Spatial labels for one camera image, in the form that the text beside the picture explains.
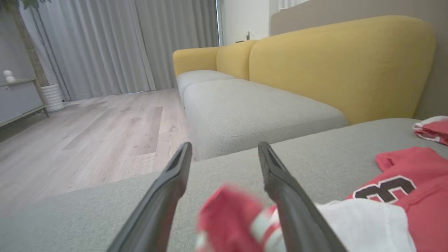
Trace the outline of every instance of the white ribbed vase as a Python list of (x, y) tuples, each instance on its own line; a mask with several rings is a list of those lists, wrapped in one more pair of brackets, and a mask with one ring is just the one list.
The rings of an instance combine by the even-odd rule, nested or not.
[(42, 87), (42, 91), (48, 102), (48, 112), (55, 112), (65, 109), (65, 106), (62, 103), (62, 96), (60, 95), (59, 85), (49, 85), (46, 87)]

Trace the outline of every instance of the wooden floor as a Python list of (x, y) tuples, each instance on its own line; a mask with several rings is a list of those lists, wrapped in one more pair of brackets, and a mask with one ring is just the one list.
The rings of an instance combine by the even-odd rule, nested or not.
[(160, 171), (190, 137), (175, 89), (69, 102), (27, 120), (0, 132), (0, 215)]

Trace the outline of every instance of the clothing pile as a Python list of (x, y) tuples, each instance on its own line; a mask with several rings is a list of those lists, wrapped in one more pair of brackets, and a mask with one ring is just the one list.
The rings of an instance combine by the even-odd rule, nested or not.
[[(414, 125), (418, 137), (448, 145), (448, 117)], [(319, 205), (349, 252), (448, 251), (448, 160), (413, 147), (376, 157), (383, 171), (344, 201)], [(220, 188), (198, 221), (198, 252), (286, 251), (277, 207)]]

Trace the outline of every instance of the red shirt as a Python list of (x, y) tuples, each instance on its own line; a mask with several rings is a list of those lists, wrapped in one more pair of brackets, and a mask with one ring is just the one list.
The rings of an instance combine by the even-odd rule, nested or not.
[(401, 206), (419, 252), (448, 251), (448, 160), (430, 148), (379, 154), (381, 175), (349, 198)]

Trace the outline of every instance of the gray sofa cushion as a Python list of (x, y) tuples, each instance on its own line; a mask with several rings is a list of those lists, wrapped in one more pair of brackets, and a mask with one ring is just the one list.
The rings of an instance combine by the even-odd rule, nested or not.
[(182, 105), (184, 104), (185, 89), (190, 85), (228, 79), (235, 79), (235, 77), (213, 70), (197, 70), (180, 74), (177, 77), (177, 88), (179, 88), (179, 96), (181, 97)]
[(242, 79), (192, 85), (184, 103), (199, 160), (348, 124), (332, 106)]
[[(417, 120), (386, 119), (273, 144), (312, 200), (341, 200), (381, 173), (379, 153), (431, 147), (448, 158), (448, 147), (417, 138)], [(5, 251), (104, 251), (156, 174), (75, 191), (34, 204), (0, 220)], [(263, 191), (256, 149), (193, 163), (187, 191), (174, 217), (169, 251), (193, 251), (196, 221), (208, 197), (223, 184), (237, 185), (272, 204)]]

